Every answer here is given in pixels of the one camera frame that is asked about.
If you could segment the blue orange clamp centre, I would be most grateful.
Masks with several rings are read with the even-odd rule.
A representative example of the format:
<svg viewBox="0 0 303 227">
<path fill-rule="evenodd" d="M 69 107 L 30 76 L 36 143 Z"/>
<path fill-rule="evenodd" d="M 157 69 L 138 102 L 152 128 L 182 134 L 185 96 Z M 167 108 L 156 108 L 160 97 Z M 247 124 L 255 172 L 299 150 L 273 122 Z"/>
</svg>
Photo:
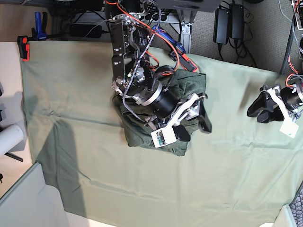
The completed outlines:
<svg viewBox="0 0 303 227">
<path fill-rule="evenodd" d="M 177 55 L 172 49 L 172 46 L 175 48 L 176 52 L 178 53 L 179 57 L 179 63 L 180 65 L 187 71 L 190 72 L 197 72 L 198 67 L 195 65 L 195 63 L 186 55 L 185 48 L 182 43 L 175 41 L 169 33 L 167 33 L 162 27 L 158 27 L 156 29 L 156 25 L 152 27 L 152 30 L 156 31 L 156 33 L 159 34 L 160 37 L 164 38 L 169 42 L 167 45 L 170 47 L 171 51 L 169 52 L 169 57 L 173 61 L 177 61 Z"/>
</svg>

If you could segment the aluminium frame post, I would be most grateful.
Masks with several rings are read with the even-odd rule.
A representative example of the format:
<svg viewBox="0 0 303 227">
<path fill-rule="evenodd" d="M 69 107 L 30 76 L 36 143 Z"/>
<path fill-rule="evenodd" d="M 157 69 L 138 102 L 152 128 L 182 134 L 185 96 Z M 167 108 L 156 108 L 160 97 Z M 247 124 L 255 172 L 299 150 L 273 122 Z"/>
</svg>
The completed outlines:
<svg viewBox="0 0 303 227">
<path fill-rule="evenodd" d="M 192 25 L 197 11 L 189 9 L 177 10 L 180 21 L 180 42 L 183 44 L 186 53 L 191 52 Z"/>
</svg>

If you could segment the white cylinder roll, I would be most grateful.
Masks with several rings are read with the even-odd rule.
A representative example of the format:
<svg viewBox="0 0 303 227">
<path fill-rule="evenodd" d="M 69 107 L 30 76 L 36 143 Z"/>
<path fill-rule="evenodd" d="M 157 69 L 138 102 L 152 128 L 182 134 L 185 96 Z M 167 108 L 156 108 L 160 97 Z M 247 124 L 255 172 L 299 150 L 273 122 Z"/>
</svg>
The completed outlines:
<svg viewBox="0 0 303 227">
<path fill-rule="evenodd" d="M 0 156 L 5 155 L 24 138 L 22 129 L 16 125 L 10 125 L 0 132 Z"/>
</svg>

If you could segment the black power brick floor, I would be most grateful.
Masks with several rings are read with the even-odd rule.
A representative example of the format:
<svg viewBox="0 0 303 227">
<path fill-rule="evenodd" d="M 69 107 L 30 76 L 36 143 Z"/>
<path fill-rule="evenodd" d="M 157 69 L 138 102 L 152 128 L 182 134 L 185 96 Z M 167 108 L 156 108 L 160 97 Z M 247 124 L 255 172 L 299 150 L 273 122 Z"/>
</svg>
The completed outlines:
<svg viewBox="0 0 303 227">
<path fill-rule="evenodd" d="M 72 24 L 69 26 L 69 35 L 73 37 L 100 38 L 104 30 L 102 26 Z"/>
</svg>

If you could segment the black power adapter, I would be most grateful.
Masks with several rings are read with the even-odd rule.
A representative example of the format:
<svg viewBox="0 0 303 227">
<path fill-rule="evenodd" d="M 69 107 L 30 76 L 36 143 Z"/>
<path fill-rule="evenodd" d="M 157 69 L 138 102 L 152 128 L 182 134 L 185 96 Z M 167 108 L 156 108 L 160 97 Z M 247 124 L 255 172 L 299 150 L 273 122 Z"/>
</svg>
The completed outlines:
<svg viewBox="0 0 303 227">
<path fill-rule="evenodd" d="M 228 42 L 228 22 L 229 11 L 218 8 L 215 11 L 213 41 L 217 44 L 227 44 Z"/>
<path fill-rule="evenodd" d="M 242 40 L 244 37 L 244 8 L 240 4 L 231 4 L 229 11 L 230 38 Z"/>
</svg>

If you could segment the light green table cloth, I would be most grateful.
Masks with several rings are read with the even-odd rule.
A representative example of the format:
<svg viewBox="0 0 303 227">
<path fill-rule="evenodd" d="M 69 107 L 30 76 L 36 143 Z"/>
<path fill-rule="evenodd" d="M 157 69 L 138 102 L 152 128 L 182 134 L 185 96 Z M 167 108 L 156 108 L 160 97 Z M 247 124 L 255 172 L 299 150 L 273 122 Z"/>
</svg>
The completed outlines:
<svg viewBox="0 0 303 227">
<path fill-rule="evenodd" d="M 21 63 L 31 157 L 64 208 L 120 227 L 258 227 L 303 181 L 303 130 L 247 109 L 276 74 L 191 54 L 206 75 L 212 132 L 184 156 L 130 147 L 111 97 L 112 45 L 41 41 Z"/>
</svg>

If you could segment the black power adapter left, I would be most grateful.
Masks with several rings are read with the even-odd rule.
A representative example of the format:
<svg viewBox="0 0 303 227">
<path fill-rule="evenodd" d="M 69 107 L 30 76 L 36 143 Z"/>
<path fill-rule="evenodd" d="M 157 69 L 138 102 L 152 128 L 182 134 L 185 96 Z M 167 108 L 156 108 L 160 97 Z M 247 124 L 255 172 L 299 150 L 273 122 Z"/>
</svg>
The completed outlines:
<svg viewBox="0 0 303 227">
<path fill-rule="evenodd" d="M 215 11 L 213 41 L 217 44 L 227 44 L 228 42 L 228 22 L 229 11 L 218 8 Z"/>
</svg>

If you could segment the black power adapter right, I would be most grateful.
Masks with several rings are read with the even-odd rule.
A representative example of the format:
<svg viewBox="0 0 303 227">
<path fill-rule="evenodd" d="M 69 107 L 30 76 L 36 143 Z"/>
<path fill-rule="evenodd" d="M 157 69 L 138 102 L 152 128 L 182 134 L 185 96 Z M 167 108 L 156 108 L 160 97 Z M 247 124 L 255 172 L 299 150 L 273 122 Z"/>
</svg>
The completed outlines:
<svg viewBox="0 0 303 227">
<path fill-rule="evenodd" d="M 244 8 L 240 4 L 231 4 L 229 11 L 230 38 L 242 40 L 244 37 Z"/>
</svg>

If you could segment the blue orange clamp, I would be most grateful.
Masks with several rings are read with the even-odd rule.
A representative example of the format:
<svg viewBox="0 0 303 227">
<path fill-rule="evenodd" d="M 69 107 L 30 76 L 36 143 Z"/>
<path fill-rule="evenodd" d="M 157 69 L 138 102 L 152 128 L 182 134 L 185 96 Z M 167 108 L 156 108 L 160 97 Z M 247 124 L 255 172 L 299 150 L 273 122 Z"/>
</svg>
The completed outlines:
<svg viewBox="0 0 303 227">
<path fill-rule="evenodd" d="M 176 52 L 178 53 L 179 57 L 179 63 L 180 65 L 187 71 L 190 72 L 197 72 L 198 67 L 195 65 L 195 63 L 186 55 L 185 48 L 182 43 L 175 41 L 169 33 L 167 33 L 162 27 L 158 27 L 156 29 L 156 25 L 152 27 L 152 30 L 156 31 L 156 33 L 159 34 L 160 37 L 164 38 L 169 42 L 167 45 L 170 47 L 171 51 L 169 52 L 169 57 L 173 61 L 177 61 L 177 55 L 172 49 L 172 46 L 175 48 Z"/>
<path fill-rule="evenodd" d="M 46 32 L 48 21 L 47 12 L 35 12 L 35 27 L 31 29 L 32 36 L 22 35 L 17 37 L 17 44 L 22 61 L 29 61 L 30 43 L 31 41 L 45 41 L 47 39 L 59 38 L 67 34 L 67 32 L 59 32 L 57 34 L 48 35 Z"/>
</svg>

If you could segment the green T-shirt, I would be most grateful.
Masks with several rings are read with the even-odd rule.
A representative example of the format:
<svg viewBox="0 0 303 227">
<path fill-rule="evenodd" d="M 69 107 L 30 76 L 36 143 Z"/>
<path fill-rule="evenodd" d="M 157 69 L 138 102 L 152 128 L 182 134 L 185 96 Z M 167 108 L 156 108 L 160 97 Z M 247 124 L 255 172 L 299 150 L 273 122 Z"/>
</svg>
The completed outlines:
<svg viewBox="0 0 303 227">
<path fill-rule="evenodd" d="M 178 99 L 185 99 L 192 93 L 200 94 L 206 90 L 206 74 L 194 73 L 185 70 L 177 70 L 176 75 L 169 87 L 169 91 Z M 113 107 L 122 121 L 125 138 L 130 147 L 156 149 L 152 141 L 152 129 L 145 126 L 133 116 L 123 105 L 122 97 L 115 92 L 112 95 Z M 158 148 L 164 152 L 170 152 L 177 156 L 184 156 L 187 150 L 187 142 L 179 141 Z"/>
</svg>

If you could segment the blue orange clamp left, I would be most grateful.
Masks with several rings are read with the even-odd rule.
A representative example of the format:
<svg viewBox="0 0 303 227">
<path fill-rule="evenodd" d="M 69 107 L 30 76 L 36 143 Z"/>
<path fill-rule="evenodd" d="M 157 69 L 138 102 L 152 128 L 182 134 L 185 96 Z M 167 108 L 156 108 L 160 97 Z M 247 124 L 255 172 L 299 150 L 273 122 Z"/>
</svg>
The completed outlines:
<svg viewBox="0 0 303 227">
<path fill-rule="evenodd" d="M 47 39 L 59 38 L 67 34 L 67 32 L 59 32 L 57 34 L 48 35 L 46 32 L 48 21 L 47 12 L 35 12 L 35 27 L 31 29 L 32 36 L 22 35 L 17 37 L 17 44 L 22 61 L 29 61 L 30 43 L 31 41 L 45 41 Z"/>
</svg>

